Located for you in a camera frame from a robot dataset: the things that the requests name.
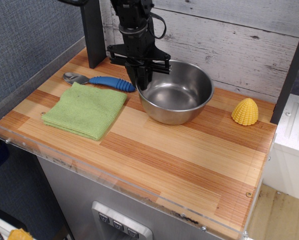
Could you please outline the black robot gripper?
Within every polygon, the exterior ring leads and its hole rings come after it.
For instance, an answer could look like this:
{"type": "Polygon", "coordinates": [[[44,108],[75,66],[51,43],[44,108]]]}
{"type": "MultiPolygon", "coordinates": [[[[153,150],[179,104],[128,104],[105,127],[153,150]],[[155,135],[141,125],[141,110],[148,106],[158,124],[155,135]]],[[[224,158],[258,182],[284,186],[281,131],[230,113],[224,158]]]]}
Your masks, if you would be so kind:
{"type": "Polygon", "coordinates": [[[123,35],[123,44],[110,45],[107,50],[113,64],[125,65],[133,85],[140,90],[147,89],[152,81],[153,72],[169,74],[171,56],[155,45],[155,38],[150,32],[123,35]]]}

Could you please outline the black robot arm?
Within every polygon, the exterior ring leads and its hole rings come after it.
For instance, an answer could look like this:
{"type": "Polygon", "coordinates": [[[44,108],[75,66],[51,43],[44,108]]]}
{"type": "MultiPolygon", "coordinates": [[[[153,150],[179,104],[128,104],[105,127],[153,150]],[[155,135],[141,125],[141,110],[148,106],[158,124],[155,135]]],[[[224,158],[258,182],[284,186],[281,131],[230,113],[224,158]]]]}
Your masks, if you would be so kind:
{"type": "Polygon", "coordinates": [[[153,13],[154,7],[150,0],[113,0],[111,4],[119,17],[119,31],[123,44],[110,45],[110,61],[116,65],[125,66],[132,85],[146,90],[152,81],[154,72],[169,74],[171,56],[156,47],[155,41],[162,39],[154,33],[154,19],[165,20],[153,13]]]}

